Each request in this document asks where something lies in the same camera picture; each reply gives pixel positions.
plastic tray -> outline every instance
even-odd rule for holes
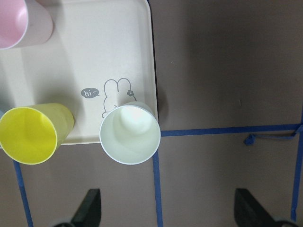
[[[65,144],[99,142],[103,117],[127,102],[142,101],[157,117],[146,0],[63,0],[44,6],[54,22],[51,38],[0,52],[0,104],[67,106],[75,127]]]

cup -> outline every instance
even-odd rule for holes
[[[151,109],[141,102],[130,102],[112,110],[100,126],[100,142],[113,160],[135,165],[157,151],[161,132]]]
[[[0,50],[44,43],[53,21],[36,0],[0,0]]]
[[[40,164],[54,154],[73,126],[70,110],[61,104],[16,107],[0,119],[0,145],[13,160]]]

pink cup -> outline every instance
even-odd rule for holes
[[[51,16],[35,0],[0,0],[0,50],[44,43],[52,31]]]

rabbit illustration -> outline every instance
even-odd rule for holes
[[[118,81],[109,79],[104,84],[104,93],[106,98],[104,99],[104,110],[102,117],[115,109],[117,106],[125,103],[137,101],[132,91],[131,82],[126,78],[121,78]]]

cup rim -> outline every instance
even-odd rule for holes
[[[21,40],[23,39],[23,37],[25,36],[25,34],[27,32],[28,23],[29,23],[28,7],[27,7],[26,1],[25,0],[22,0],[22,1],[23,1],[23,4],[24,4],[25,8],[26,8],[26,11],[27,11],[27,25],[24,29],[24,32],[23,32],[22,36],[15,43],[13,43],[10,46],[6,46],[6,47],[2,47],[2,48],[0,47],[0,50],[7,50],[7,49],[10,49],[10,48],[13,48],[14,46],[16,46],[17,44],[19,44],[21,42]]]
[[[145,111],[146,113],[148,113],[148,114],[153,118],[153,121],[157,123],[157,128],[159,129],[159,139],[158,139],[158,143],[157,143],[157,148],[156,148],[155,151],[153,151],[153,152],[151,153],[151,155],[149,155],[146,159],[141,160],[141,161],[139,161],[139,162],[127,163],[127,162],[122,162],[122,161],[120,161],[120,160],[117,160],[116,158],[112,157],[112,156],[106,151],[106,149],[105,149],[104,146],[103,146],[102,140],[101,140],[101,128],[102,128],[103,123],[105,122],[105,119],[106,119],[110,114],[112,114],[113,112],[117,111],[118,109],[123,108],[123,107],[127,107],[127,106],[133,106],[133,107],[139,108],[139,109]],[[110,112],[105,116],[105,118],[103,119],[103,121],[102,121],[102,123],[101,123],[101,125],[100,125],[100,129],[99,129],[99,140],[100,140],[100,144],[101,144],[103,150],[105,151],[105,153],[106,153],[111,159],[115,160],[115,161],[118,162],[118,163],[125,164],[125,165],[137,165],[137,164],[140,164],[140,163],[143,163],[143,162],[147,161],[148,159],[150,159],[150,158],[157,152],[157,150],[158,150],[158,148],[159,148],[159,145],[160,145],[160,141],[161,141],[161,130],[160,130],[160,126],[159,126],[159,123],[158,123],[157,119],[156,119],[155,116],[154,116],[152,113],[150,113],[148,110],[146,110],[146,109],[144,109],[144,108],[142,108],[142,107],[140,107],[140,106],[137,106],[137,105],[133,105],[133,104],[128,105],[128,104],[125,104],[125,105],[121,105],[121,106],[119,106],[119,107],[116,107],[115,109],[113,109],[112,111],[110,111]]]
[[[55,133],[55,136],[56,136],[56,138],[55,138],[56,140],[55,140],[54,149],[53,149],[52,153],[51,153],[46,159],[44,159],[43,161],[41,161],[41,162],[35,162],[35,163],[34,163],[34,162],[32,162],[32,163],[27,163],[27,162],[23,162],[23,161],[17,160],[16,158],[12,157],[12,156],[4,149],[4,147],[3,147],[3,145],[2,145],[2,142],[1,142],[1,140],[0,140],[0,146],[1,146],[1,148],[3,149],[3,151],[4,151],[11,159],[13,159],[13,160],[15,160],[15,161],[17,161],[17,162],[19,162],[19,163],[22,163],[22,164],[26,164],[26,165],[37,165],[37,164],[40,164],[40,163],[43,163],[43,162],[47,161],[48,159],[51,158],[51,156],[53,156],[53,154],[55,153],[55,151],[56,151],[56,149],[57,149],[57,146],[58,146],[58,134],[57,134],[57,130],[55,129],[55,126],[54,126],[53,122],[52,122],[51,119],[49,119],[49,117],[46,116],[43,112],[41,112],[41,111],[39,111],[39,110],[37,110],[37,109],[35,109],[35,108],[32,108],[32,107],[30,107],[30,106],[20,106],[20,107],[15,107],[15,108],[12,108],[12,109],[6,111],[6,112],[3,114],[3,116],[0,118],[0,123],[1,123],[1,120],[3,119],[3,117],[4,117],[6,114],[8,114],[9,112],[15,111],[15,110],[17,110],[17,109],[31,109],[31,110],[34,110],[34,111],[40,113],[40,114],[43,114],[43,116],[46,117],[46,118],[48,119],[48,121],[51,123],[51,125],[52,125],[52,127],[53,127],[53,130],[54,130],[54,133]]]

